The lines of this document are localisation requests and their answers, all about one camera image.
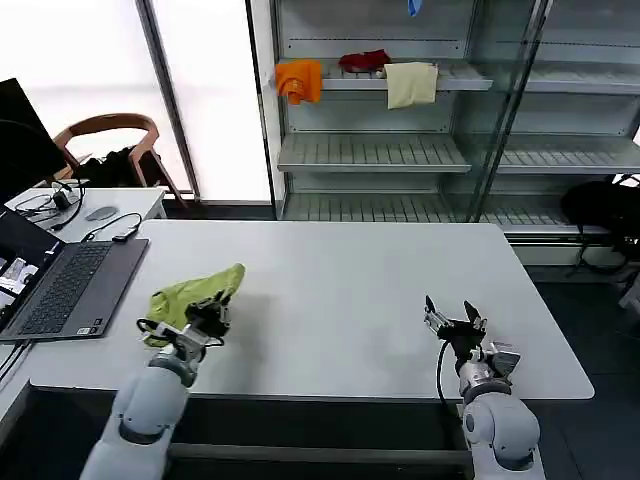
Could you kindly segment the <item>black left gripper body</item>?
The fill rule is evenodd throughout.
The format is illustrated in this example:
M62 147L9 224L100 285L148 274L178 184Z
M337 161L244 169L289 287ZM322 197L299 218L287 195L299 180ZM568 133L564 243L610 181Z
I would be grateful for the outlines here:
M220 323L220 308L193 308L192 304L187 306L185 316L193 328L211 338L223 338L227 334L230 325Z

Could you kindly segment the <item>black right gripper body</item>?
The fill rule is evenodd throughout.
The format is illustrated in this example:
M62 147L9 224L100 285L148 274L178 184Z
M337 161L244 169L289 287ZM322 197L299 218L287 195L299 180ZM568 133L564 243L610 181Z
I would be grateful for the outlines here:
M450 320L439 328L439 338L450 343L458 360L470 360L485 335L482 324L476 326L468 321Z

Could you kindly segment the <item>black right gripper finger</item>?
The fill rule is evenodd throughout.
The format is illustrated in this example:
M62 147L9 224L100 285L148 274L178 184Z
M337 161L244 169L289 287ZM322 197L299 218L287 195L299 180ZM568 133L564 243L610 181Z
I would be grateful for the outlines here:
M469 301L465 300L463 302L465 312L468 318L469 323L473 326L475 330L485 332L487 319L484 318L479 310L474 307Z
M440 330L453 326L452 320L436 308L429 295L425 296L424 322L435 335L438 335Z

